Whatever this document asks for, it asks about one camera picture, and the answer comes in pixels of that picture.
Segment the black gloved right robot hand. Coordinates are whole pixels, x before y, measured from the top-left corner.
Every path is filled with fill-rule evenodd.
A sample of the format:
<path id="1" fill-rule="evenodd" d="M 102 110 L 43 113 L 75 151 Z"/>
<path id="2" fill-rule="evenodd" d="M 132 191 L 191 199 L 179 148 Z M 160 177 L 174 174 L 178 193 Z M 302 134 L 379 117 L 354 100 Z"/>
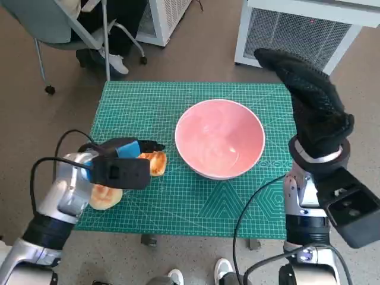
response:
<path id="1" fill-rule="evenodd" d="M 354 116 L 346 113 L 329 75 L 283 50 L 258 48 L 254 55 L 290 92 L 296 136 L 306 153 L 318 158 L 336 152 L 353 132 Z"/>

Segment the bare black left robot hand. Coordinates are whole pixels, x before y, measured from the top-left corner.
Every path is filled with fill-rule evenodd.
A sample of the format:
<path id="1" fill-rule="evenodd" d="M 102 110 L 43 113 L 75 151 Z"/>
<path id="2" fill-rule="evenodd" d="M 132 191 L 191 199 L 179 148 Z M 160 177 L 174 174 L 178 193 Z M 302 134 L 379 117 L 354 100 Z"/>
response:
<path id="1" fill-rule="evenodd" d="M 138 140 L 132 137 L 112 138 L 101 144 L 88 142 L 82 145 L 78 152 L 93 150 L 99 155 L 120 158 L 137 158 L 141 153 L 163 151 L 165 146 L 152 140 Z"/>

